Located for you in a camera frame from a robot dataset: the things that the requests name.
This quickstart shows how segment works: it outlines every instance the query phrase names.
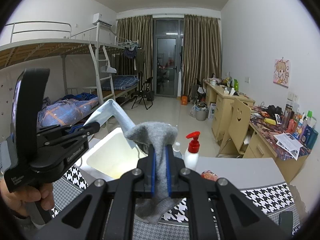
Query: gray table surface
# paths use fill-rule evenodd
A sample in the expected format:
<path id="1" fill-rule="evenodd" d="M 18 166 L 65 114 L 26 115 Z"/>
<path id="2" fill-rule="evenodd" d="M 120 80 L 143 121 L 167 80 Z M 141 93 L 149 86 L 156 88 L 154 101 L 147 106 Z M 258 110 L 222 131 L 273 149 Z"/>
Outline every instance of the gray table surface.
<path id="1" fill-rule="evenodd" d="M 199 157 L 196 171 L 210 170 L 219 178 L 228 179 L 239 189 L 264 187 L 283 183 L 284 178 L 272 158 Z"/>

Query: white plastic basin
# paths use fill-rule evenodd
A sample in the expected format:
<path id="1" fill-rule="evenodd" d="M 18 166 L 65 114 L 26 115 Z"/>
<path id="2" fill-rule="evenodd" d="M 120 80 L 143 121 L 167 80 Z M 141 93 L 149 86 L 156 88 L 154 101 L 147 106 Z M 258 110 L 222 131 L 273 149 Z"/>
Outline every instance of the white plastic basin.
<path id="1" fill-rule="evenodd" d="M 89 184 L 95 179 L 109 181 L 136 168 L 146 156 L 137 145 L 131 148 L 122 129 L 116 128 L 82 156 L 79 169 Z"/>

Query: tissue box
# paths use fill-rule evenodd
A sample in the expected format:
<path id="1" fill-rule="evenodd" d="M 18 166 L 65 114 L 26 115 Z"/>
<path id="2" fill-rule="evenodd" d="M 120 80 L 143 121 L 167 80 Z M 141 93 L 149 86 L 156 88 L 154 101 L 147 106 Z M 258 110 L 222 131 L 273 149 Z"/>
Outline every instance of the tissue box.
<path id="1" fill-rule="evenodd" d="M 211 103 L 209 107 L 209 114 L 208 114 L 208 120 L 212 120 L 214 117 L 214 110 L 216 108 L 216 104 Z"/>

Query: white cap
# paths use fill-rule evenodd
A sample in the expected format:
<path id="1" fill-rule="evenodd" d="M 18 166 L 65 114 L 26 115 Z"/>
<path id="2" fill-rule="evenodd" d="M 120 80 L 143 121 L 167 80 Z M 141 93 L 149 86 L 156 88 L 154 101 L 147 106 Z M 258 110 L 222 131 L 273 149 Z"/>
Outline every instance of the white cap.
<path id="1" fill-rule="evenodd" d="M 173 146 L 173 150 L 175 152 L 179 152 L 180 151 L 180 143 L 179 142 L 175 142 L 175 144 Z"/>

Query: black trash bin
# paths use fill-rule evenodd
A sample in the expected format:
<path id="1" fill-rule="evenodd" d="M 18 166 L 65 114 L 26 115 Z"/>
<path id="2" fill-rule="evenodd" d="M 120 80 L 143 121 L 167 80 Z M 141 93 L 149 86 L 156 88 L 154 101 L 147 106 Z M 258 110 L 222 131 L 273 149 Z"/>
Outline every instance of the black trash bin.
<path id="1" fill-rule="evenodd" d="M 150 93 L 147 94 L 147 101 L 153 101 L 155 98 L 155 92 L 150 91 Z"/>

